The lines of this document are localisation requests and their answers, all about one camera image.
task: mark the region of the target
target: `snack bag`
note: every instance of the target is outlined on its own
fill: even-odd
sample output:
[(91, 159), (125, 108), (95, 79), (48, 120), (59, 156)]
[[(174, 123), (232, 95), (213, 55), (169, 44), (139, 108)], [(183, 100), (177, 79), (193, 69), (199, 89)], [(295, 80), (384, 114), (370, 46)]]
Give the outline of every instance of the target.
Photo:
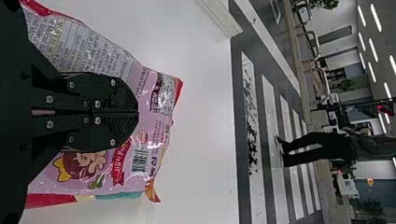
[(78, 20), (34, 0), (20, 2), (30, 41), (59, 72), (121, 77), (139, 103), (139, 123), (127, 142), (95, 153), (59, 153), (29, 185), (26, 206), (137, 198), (142, 192), (158, 202), (154, 178), (169, 144), (182, 82), (143, 66)]

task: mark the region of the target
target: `leg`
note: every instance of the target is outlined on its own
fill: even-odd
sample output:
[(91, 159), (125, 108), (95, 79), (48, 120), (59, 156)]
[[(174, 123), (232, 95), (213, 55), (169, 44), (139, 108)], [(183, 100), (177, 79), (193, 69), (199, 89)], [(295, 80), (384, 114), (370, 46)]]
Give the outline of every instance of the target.
[(339, 155), (336, 152), (337, 150), (332, 151), (326, 147), (320, 147), (303, 153), (297, 153), (295, 155), (283, 155), (283, 162), (285, 167), (291, 167), (312, 161), (339, 159)]
[(321, 144), (323, 147), (340, 147), (346, 142), (346, 138), (338, 133), (309, 133), (299, 139), (295, 139), (284, 146), (285, 151), (291, 152), (301, 147)]

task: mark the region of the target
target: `black pants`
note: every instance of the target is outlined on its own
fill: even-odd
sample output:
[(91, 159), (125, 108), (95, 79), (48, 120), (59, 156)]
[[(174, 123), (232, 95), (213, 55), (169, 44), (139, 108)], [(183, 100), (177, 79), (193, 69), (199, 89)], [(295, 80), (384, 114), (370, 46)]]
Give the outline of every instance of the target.
[(291, 167), (318, 160), (353, 160), (350, 138), (337, 133), (309, 133), (302, 138), (296, 139), (288, 144), (287, 150), (294, 151), (299, 148), (308, 147), (314, 144), (320, 144), (322, 147), (303, 153), (296, 152), (294, 155), (285, 155), (283, 158), (285, 167)]

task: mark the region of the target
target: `floor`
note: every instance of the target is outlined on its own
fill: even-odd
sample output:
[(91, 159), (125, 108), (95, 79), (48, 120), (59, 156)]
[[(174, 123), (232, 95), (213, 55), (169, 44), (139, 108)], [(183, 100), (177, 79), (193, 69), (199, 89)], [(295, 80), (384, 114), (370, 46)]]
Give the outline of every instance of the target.
[(276, 22), (272, 8), (277, 4), (282, 15), (283, 2), (250, 3), (230, 1), (244, 30), (231, 41), (240, 223), (320, 223), (313, 164), (281, 168), (275, 142), (277, 135), (292, 140), (306, 133), (298, 85), (287, 75), (293, 67), (287, 25), (283, 17)]
[(231, 41), (193, 0), (40, 2), (184, 90), (156, 179), (162, 203), (54, 206), (26, 210), (21, 223), (322, 223), (313, 165), (282, 169), (275, 144), (306, 133), (283, 1), (222, 0), (245, 31)]

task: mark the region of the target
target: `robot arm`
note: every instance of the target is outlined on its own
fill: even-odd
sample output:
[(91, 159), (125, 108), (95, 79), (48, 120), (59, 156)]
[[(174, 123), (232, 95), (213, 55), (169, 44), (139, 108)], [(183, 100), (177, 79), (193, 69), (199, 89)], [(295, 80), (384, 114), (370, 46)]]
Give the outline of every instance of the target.
[(59, 73), (29, 41), (18, 0), (0, 0), (0, 15), (0, 222), (18, 223), (29, 183), (61, 149), (119, 147), (139, 115), (120, 78)]

